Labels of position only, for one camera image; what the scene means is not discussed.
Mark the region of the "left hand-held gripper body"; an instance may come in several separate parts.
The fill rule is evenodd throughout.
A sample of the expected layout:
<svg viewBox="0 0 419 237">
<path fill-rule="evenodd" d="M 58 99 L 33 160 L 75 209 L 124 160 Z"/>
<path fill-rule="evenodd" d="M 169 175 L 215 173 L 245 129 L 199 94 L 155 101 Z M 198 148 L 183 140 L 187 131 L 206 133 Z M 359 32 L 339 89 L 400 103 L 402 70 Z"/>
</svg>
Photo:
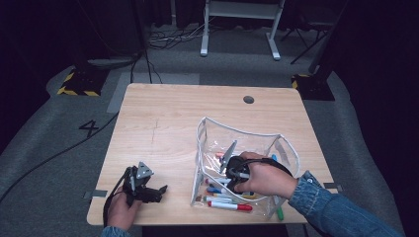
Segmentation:
<svg viewBox="0 0 419 237">
<path fill-rule="evenodd" d="M 132 205 L 133 201 L 141 200 L 142 202 L 153 202 L 158 197 L 158 191 L 148 188 L 146 184 L 150 180 L 153 172 L 143 162 L 139 162 L 138 166 L 128 167 L 123 184 L 123 191 L 126 194 L 126 202 Z"/>
</svg>

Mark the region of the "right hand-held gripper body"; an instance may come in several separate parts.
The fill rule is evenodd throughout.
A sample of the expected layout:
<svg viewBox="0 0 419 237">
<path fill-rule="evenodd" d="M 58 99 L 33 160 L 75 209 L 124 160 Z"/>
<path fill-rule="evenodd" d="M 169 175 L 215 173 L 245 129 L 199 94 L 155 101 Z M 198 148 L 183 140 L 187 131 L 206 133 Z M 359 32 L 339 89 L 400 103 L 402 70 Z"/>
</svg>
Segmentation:
<svg viewBox="0 0 419 237">
<path fill-rule="evenodd" d="M 233 151 L 237 141 L 234 140 L 227 151 L 219 158 L 219 173 L 224 173 L 229 179 L 227 188 L 236 194 L 235 187 L 246 182 L 250 177 L 250 170 L 245 164 L 245 160 L 240 156 L 234 156 Z"/>
</svg>

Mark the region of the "clear plastic zipper bag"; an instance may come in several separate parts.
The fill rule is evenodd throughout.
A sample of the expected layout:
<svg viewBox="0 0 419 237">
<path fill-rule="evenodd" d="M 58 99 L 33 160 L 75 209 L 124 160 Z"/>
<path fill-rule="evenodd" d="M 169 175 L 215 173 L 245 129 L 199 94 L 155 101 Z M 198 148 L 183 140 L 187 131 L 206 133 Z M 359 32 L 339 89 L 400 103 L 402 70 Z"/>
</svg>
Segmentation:
<svg viewBox="0 0 419 237">
<path fill-rule="evenodd" d="M 234 156 L 240 156 L 242 152 L 254 152 L 264 155 L 262 160 L 290 176 L 296 176 L 299 172 L 299 156 L 288 140 L 280 134 L 262 134 L 242 131 L 231 126 L 219 123 L 211 118 L 203 118 L 197 128 L 198 150 L 196 156 L 196 170 L 193 182 L 191 204 L 194 206 L 210 207 L 205 196 L 218 198 L 231 198 L 232 202 L 242 203 L 253 207 L 251 211 L 233 210 L 236 212 L 251 213 L 263 216 L 267 219 L 276 216 L 276 204 L 274 197 L 266 197 L 254 192 L 236 194 L 227 188 L 227 185 L 206 184 L 205 179 L 228 179 L 224 173 L 219 173 L 220 162 L 215 152 L 225 153 L 232 142 L 237 144 L 233 151 Z M 272 159 L 275 154 L 278 162 Z M 207 192 L 207 187 L 217 188 L 222 194 Z M 241 195 L 256 195 L 254 199 L 243 198 Z"/>
</svg>

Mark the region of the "red marker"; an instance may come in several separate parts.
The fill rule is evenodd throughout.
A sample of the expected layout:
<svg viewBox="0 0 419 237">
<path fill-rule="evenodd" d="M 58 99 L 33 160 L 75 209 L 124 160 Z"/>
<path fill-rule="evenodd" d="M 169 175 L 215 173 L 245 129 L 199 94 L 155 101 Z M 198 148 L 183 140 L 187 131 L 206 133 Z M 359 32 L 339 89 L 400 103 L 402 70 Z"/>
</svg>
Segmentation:
<svg viewBox="0 0 419 237">
<path fill-rule="evenodd" d="M 226 202 L 219 202 L 219 201 L 209 201 L 208 206 L 216 207 L 216 208 L 223 208 L 223 209 L 240 210 L 240 211 L 251 211 L 253 209 L 253 207 L 248 204 L 226 203 Z"/>
</svg>

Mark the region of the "person's right hand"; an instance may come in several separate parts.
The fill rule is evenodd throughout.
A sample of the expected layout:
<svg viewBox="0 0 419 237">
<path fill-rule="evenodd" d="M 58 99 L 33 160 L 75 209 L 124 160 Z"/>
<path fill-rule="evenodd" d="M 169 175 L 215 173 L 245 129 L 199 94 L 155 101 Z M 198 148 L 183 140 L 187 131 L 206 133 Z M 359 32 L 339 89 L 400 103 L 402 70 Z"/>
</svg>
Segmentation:
<svg viewBox="0 0 419 237">
<path fill-rule="evenodd" d="M 234 189 L 239 193 L 254 192 L 263 196 L 279 196 L 290 199 L 297 186 L 297 179 L 272 165 L 256 162 L 264 155 L 254 152 L 242 152 L 240 157 L 251 160 L 250 178 L 237 184 Z"/>
</svg>

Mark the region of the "person's left hand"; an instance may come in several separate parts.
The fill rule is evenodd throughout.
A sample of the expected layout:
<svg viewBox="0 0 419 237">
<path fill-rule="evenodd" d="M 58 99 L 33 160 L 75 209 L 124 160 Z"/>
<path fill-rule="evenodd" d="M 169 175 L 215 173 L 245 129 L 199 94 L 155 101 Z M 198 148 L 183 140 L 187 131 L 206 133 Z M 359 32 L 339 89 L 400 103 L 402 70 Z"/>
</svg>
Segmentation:
<svg viewBox="0 0 419 237">
<path fill-rule="evenodd" d="M 108 211 L 108 225 L 128 231 L 132 227 L 141 205 L 142 202 L 136 199 L 132 205 L 128 205 L 125 193 L 115 195 Z"/>
</svg>

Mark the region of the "black striped stand base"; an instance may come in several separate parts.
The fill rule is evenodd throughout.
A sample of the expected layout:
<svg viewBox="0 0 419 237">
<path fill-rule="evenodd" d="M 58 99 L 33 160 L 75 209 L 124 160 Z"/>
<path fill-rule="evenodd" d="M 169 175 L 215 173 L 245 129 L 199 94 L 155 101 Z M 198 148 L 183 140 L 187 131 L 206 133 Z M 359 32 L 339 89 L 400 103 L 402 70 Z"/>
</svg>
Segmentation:
<svg viewBox="0 0 419 237">
<path fill-rule="evenodd" d="M 99 97 L 109 70 L 82 71 L 73 68 L 57 91 L 58 95 Z"/>
<path fill-rule="evenodd" d="M 303 100 L 334 101 L 335 98 L 326 81 L 320 81 L 314 75 L 295 74 L 292 86 L 298 90 Z"/>
</svg>

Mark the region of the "grey stand base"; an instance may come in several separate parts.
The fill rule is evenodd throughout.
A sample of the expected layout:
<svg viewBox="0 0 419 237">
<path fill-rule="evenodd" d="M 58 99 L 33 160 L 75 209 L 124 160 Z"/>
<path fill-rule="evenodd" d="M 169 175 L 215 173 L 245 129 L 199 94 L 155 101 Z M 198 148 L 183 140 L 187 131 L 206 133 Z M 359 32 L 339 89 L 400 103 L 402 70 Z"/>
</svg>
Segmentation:
<svg viewBox="0 0 419 237">
<path fill-rule="evenodd" d="M 89 59 L 88 64 L 97 69 L 112 70 L 127 67 L 136 62 L 135 58 Z"/>
</svg>

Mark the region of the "black folding stand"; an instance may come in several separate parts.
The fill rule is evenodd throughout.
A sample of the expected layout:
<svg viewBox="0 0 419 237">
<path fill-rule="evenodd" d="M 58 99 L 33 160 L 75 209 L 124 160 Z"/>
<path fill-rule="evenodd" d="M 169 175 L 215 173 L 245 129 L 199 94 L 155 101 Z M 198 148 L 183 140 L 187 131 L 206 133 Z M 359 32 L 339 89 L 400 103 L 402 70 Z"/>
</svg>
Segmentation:
<svg viewBox="0 0 419 237">
<path fill-rule="evenodd" d="M 293 61 L 292 64 L 295 64 L 301 57 L 303 57 L 307 52 L 309 52 L 313 47 L 315 47 L 320 41 L 328 36 L 328 32 L 334 26 L 330 22 L 319 22 L 319 21 L 307 21 L 300 20 L 293 28 L 290 28 L 287 33 L 281 37 L 281 41 L 284 41 L 291 33 L 296 32 L 300 40 L 305 46 L 305 50 L 301 52 Z M 305 39 L 302 37 L 300 31 L 315 31 L 316 37 L 312 44 L 307 44 Z"/>
</svg>

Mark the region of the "white metal desk frame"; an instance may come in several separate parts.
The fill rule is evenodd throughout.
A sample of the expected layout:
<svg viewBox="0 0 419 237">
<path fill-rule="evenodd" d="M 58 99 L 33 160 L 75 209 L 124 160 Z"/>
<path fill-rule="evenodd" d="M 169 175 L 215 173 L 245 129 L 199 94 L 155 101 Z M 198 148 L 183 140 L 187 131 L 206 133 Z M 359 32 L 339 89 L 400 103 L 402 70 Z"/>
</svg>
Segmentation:
<svg viewBox="0 0 419 237">
<path fill-rule="evenodd" d="M 275 43 L 275 35 L 282 16 L 286 0 L 279 0 L 276 4 L 243 3 L 219 0 L 206 0 L 204 8 L 204 32 L 200 55 L 205 57 L 209 54 L 210 17 L 229 17 L 272 20 L 271 31 L 266 33 L 266 39 L 274 60 L 280 60 L 281 55 Z"/>
</svg>

